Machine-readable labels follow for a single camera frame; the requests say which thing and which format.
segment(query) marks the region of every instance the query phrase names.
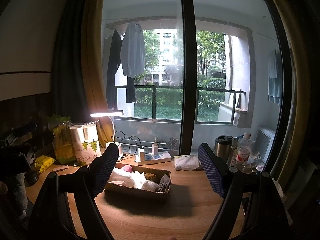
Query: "dark curtain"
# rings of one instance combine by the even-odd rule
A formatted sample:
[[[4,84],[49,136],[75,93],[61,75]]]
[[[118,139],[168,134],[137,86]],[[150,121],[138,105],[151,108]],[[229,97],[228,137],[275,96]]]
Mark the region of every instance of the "dark curtain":
[[[56,38],[51,92],[54,113],[71,120],[88,122],[88,112],[81,69],[81,23],[85,0],[68,0]]]

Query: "power strip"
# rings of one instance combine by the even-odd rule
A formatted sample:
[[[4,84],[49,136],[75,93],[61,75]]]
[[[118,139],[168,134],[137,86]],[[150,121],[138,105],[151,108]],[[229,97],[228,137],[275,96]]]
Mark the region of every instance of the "power strip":
[[[140,165],[170,162],[172,159],[171,155],[168,152],[159,152],[156,155],[152,153],[148,153],[144,155],[144,158],[145,160],[141,161],[139,154],[136,154],[135,163],[137,163],[137,165],[140,166]]]

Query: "thermos lid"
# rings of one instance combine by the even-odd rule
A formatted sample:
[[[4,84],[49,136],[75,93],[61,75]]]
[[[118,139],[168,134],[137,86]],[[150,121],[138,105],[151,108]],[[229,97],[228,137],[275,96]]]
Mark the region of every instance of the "thermos lid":
[[[220,135],[216,138],[216,143],[223,144],[223,145],[232,144],[232,136]]]

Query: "brown curtain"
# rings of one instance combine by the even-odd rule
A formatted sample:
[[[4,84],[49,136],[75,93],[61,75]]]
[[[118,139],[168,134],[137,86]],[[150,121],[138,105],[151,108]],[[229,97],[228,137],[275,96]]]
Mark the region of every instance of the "brown curtain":
[[[311,65],[310,49],[307,33],[310,31],[308,23],[303,15],[303,0],[273,0],[281,16],[288,39],[292,46],[294,67],[296,72],[297,99],[296,115],[287,156],[284,164],[279,166],[278,182],[282,188],[288,183],[290,176],[297,164],[302,144],[307,130],[310,110],[310,71]]]
[[[88,110],[107,111],[104,95],[101,57],[101,20],[103,0],[86,0],[81,26],[81,64]],[[100,117],[97,122],[99,142],[105,147],[114,135],[114,125],[109,117]]]

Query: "hanging towel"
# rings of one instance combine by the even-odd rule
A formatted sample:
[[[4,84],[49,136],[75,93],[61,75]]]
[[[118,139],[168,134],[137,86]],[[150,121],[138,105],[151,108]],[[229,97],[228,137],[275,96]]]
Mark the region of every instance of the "hanging towel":
[[[129,23],[124,34],[120,59],[123,75],[134,78],[144,72],[145,47],[140,24]]]
[[[269,101],[278,105],[281,104],[282,97],[282,62],[280,52],[276,49],[268,54],[269,66]]]
[[[110,48],[110,57],[108,61],[107,71],[107,103],[108,108],[112,109],[116,107],[116,87],[115,87],[115,75],[121,64],[120,51],[122,46],[122,40],[117,31],[113,32],[112,42]]]

